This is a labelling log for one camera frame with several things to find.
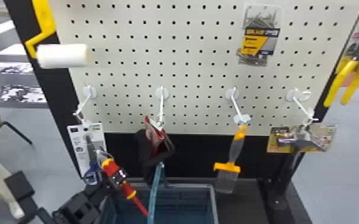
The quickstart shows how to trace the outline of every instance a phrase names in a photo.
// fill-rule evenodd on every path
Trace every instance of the yellow tool handle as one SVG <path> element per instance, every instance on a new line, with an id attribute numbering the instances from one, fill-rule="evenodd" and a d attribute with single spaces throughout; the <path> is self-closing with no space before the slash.
<path id="1" fill-rule="evenodd" d="M 350 86 L 348 87 L 348 89 L 346 89 L 342 100 L 341 100 L 341 104 L 345 105 L 348 103 L 348 101 L 351 99 L 352 95 L 354 94 L 354 92 L 356 91 L 356 89 L 359 87 L 359 66 L 357 67 L 357 71 L 356 71 L 356 75 L 354 77 L 354 79 L 352 80 Z"/>
<path id="2" fill-rule="evenodd" d="M 34 45 L 55 32 L 55 23 L 47 0 L 32 0 L 33 9 L 38 19 L 41 33 L 25 42 L 26 49 L 32 58 L 36 58 Z"/>
<path id="3" fill-rule="evenodd" d="M 338 89 L 340 88 L 342 81 L 345 79 L 345 77 L 350 74 L 350 72 L 355 69 L 355 67 L 359 64 L 359 61 L 351 60 L 349 61 L 344 68 L 341 69 L 341 71 L 336 75 L 333 83 L 331 84 L 330 91 L 327 94 L 326 100 L 324 100 L 324 106 L 330 107 L 332 102 L 335 99 L 335 96 L 337 95 Z"/>
<path id="4" fill-rule="evenodd" d="M 352 56 L 350 55 L 343 56 L 341 60 L 338 62 L 338 66 L 337 69 L 335 70 L 335 74 L 338 74 L 351 60 L 352 60 Z"/>

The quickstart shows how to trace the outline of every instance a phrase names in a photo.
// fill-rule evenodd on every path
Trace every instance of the metal hook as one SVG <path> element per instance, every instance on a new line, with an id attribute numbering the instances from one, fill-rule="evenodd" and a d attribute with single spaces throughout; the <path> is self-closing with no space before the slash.
<path id="1" fill-rule="evenodd" d="M 229 89 L 226 93 L 225 93 L 225 97 L 228 100 L 231 100 L 231 102 L 234 105 L 235 110 L 237 111 L 237 115 L 234 116 L 234 122 L 239 125 L 240 122 L 242 123 L 246 123 L 248 121 L 250 121 L 250 116 L 248 114 L 242 114 L 241 111 L 239 110 L 238 104 L 236 99 L 239 97 L 239 94 L 237 93 L 237 87 L 234 86 L 233 89 Z"/>
<path id="2" fill-rule="evenodd" d="M 80 114 L 86 103 L 90 99 L 94 99 L 97 97 L 97 91 L 91 85 L 87 85 L 86 87 L 83 88 L 83 94 L 86 96 L 85 100 L 78 104 L 76 111 L 72 115 L 74 115 L 83 125 L 90 125 L 90 122 L 86 121 L 85 118 L 80 116 Z"/>
<path id="3" fill-rule="evenodd" d="M 300 92 L 299 89 L 295 88 L 295 89 L 292 89 L 291 91 L 289 91 L 287 96 L 286 96 L 286 99 L 288 101 L 295 102 L 296 105 L 298 105 L 298 107 L 306 115 L 306 118 L 302 121 L 302 125 L 304 127 L 307 127 L 307 126 L 311 125 L 314 121 L 318 120 L 318 119 L 313 117 L 314 116 L 314 110 L 312 108 L 308 108 L 306 110 L 305 107 L 301 104 L 301 102 L 299 102 L 299 100 L 305 101 L 305 100 L 309 99 L 311 94 L 312 93 L 310 91 Z"/>
<path id="4" fill-rule="evenodd" d="M 160 107 L 159 107 L 159 113 L 156 115 L 154 120 L 150 119 L 150 124 L 153 125 L 157 130 L 162 130 L 165 124 L 165 117 L 164 117 L 164 100 L 168 99 L 169 92 L 164 86 L 160 86 L 156 89 L 154 92 L 154 95 L 160 100 Z"/>

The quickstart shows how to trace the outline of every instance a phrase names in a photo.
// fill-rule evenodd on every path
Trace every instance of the plastic basket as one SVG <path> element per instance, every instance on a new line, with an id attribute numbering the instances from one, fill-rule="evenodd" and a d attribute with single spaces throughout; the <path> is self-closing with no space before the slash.
<path id="1" fill-rule="evenodd" d="M 147 208 L 150 189 L 133 184 L 137 197 Z M 143 224 L 147 218 L 131 200 L 122 195 L 106 200 L 101 224 Z M 156 197 L 155 224 L 218 224 L 215 193 L 212 185 L 172 184 L 159 188 Z"/>

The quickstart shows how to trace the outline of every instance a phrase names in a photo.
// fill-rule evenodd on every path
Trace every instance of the yellow label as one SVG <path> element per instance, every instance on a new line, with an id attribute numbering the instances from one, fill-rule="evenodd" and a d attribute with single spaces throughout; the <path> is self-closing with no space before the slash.
<path id="1" fill-rule="evenodd" d="M 247 30 L 247 34 L 264 34 L 264 30 Z M 244 35 L 241 54 L 256 55 L 260 48 L 266 43 L 267 36 Z"/>

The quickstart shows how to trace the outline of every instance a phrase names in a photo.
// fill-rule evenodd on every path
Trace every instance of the white pegboard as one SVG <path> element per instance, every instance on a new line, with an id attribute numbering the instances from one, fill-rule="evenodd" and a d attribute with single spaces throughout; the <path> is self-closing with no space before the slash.
<path id="1" fill-rule="evenodd" d="M 164 85 L 169 133 L 233 134 L 236 114 L 225 92 L 237 86 L 250 135 L 304 118 L 293 89 L 309 89 L 314 108 L 359 14 L 359 0 L 49 0 L 61 43 L 85 43 L 90 65 L 70 69 L 79 97 L 91 84 L 98 97 L 84 109 L 106 132 L 136 132 L 158 113 Z M 244 4 L 282 8 L 276 51 L 266 67 L 238 65 Z"/>

